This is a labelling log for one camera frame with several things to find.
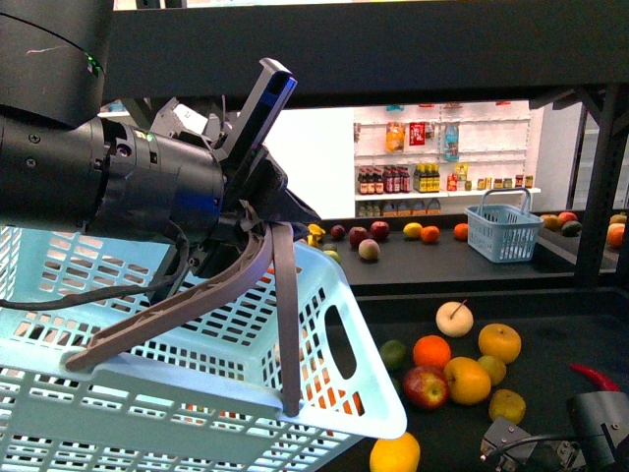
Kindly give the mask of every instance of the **metal frame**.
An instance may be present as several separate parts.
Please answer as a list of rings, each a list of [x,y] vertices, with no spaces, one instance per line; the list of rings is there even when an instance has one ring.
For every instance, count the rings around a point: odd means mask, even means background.
[[[105,97],[225,95],[261,57],[300,80],[287,107],[528,99],[600,123],[574,283],[599,283],[629,130],[629,2],[493,0],[115,12]],[[159,43],[152,40],[160,37]],[[617,280],[629,285],[629,234]]]

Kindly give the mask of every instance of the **light blue basket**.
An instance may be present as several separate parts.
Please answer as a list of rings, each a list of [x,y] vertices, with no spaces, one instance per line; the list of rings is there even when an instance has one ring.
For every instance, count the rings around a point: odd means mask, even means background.
[[[53,312],[0,311],[0,470],[314,471],[362,437],[397,438],[406,415],[339,265],[297,244],[302,395],[282,413],[273,275],[235,302],[99,364],[69,351],[147,306],[145,297]],[[166,246],[4,228],[0,297],[42,301],[146,285]],[[199,281],[192,276],[185,287]],[[335,308],[356,358],[328,344]]]
[[[468,244],[493,263],[523,263],[530,261],[538,241],[543,220],[530,213],[531,193],[525,193],[520,208],[511,205],[485,205],[492,193],[514,192],[513,189],[489,190],[481,197],[479,206],[469,206]]]

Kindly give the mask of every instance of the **basket handle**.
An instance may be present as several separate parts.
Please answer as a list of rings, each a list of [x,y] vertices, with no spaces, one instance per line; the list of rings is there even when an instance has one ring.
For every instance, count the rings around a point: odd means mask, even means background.
[[[525,189],[524,187],[521,187],[521,188],[518,188],[518,189],[492,189],[492,190],[487,190],[483,194],[483,196],[481,197],[481,204],[477,208],[476,214],[482,214],[483,213],[483,206],[485,205],[485,198],[487,197],[487,195],[489,195],[489,194],[507,194],[507,193],[514,193],[514,192],[524,192],[526,194],[526,198],[524,199],[524,201],[522,202],[522,205],[520,206],[520,212],[522,214],[524,214],[525,212],[529,213],[531,211],[531,192],[529,192],[529,189]]]

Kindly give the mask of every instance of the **red chili pepper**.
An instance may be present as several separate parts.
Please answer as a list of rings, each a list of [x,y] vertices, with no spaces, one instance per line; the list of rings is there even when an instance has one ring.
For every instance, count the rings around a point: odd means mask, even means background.
[[[603,391],[620,391],[620,387],[616,385],[612,379],[599,371],[595,371],[581,364],[570,364],[570,368],[586,376]]]

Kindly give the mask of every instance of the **black cable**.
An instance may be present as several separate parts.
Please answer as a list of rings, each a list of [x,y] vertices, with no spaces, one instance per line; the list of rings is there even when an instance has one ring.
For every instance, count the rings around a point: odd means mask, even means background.
[[[48,302],[11,302],[9,300],[0,299],[0,308],[8,308],[11,310],[50,311],[61,310],[64,308],[76,307],[85,303],[99,302],[110,298],[122,298],[130,295],[138,295],[141,293],[154,292],[161,288],[172,285],[177,281],[181,274],[188,268],[188,254],[190,252],[190,242],[184,234],[184,231],[174,222],[168,222],[170,227],[177,232],[176,247],[179,253],[179,264],[177,270],[172,275],[163,278],[159,282],[142,287],[139,285],[119,285],[116,287],[104,287],[96,290],[90,290],[86,293],[70,294],[58,300]]]
[[[548,441],[568,441],[568,442],[573,442],[573,441],[577,441],[579,438],[575,437],[575,436],[565,436],[565,435],[537,435],[537,436],[529,436],[528,438],[522,438],[518,441],[514,441],[514,442],[510,442],[508,444],[502,445],[500,447],[497,447],[496,449],[494,449],[493,451],[491,451],[489,454],[487,455],[482,455],[481,456],[481,460],[483,462],[486,462],[490,459],[492,459],[493,457],[497,457],[499,455],[502,455],[503,453],[505,453],[507,450],[512,449],[514,447],[518,447],[519,445],[524,445],[524,444],[528,444],[528,443],[544,443],[544,442],[548,442]]]

